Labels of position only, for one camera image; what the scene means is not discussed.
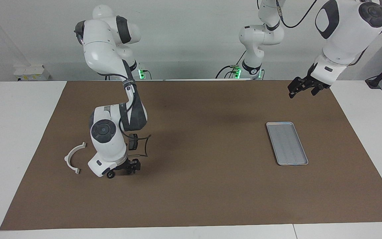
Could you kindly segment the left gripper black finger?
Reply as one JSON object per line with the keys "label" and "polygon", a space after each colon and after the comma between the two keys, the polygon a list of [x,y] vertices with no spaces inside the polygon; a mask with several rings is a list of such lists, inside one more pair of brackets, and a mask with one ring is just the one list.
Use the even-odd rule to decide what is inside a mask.
{"label": "left gripper black finger", "polygon": [[294,88],[294,96],[297,94],[297,93],[299,93],[299,92],[302,92],[302,91],[305,91],[305,90],[307,90],[307,89],[310,89],[311,88],[311,85],[308,85],[308,86],[306,86],[306,85],[300,85],[300,84],[298,84],[297,86],[295,86],[295,88]]}
{"label": "left gripper black finger", "polygon": [[306,90],[306,79],[296,77],[292,82],[288,85],[288,96],[293,99],[295,95],[301,91]]}

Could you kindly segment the silver metal tray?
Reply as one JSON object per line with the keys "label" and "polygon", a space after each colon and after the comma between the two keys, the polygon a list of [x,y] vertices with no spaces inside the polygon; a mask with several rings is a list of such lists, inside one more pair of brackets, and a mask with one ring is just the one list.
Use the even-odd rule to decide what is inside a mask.
{"label": "silver metal tray", "polygon": [[309,163],[295,125],[291,121],[269,121],[266,128],[278,165],[297,166]]}

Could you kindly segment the brown table mat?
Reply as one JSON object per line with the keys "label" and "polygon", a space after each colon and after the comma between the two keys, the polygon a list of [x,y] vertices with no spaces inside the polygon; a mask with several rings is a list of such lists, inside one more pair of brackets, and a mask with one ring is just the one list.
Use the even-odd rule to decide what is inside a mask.
{"label": "brown table mat", "polygon": [[[382,178],[330,90],[288,81],[147,81],[136,174],[97,177],[89,117],[120,82],[68,82],[0,230],[382,221]],[[266,123],[291,121],[307,165],[277,164]],[[77,151],[71,164],[64,157]]]}

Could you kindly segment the white adapter box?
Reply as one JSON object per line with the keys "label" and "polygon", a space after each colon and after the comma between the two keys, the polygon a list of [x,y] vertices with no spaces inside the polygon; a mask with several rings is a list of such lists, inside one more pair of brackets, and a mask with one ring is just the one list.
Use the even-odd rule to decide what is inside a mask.
{"label": "white adapter box", "polygon": [[51,81],[51,74],[43,65],[17,66],[13,73],[17,81]]}

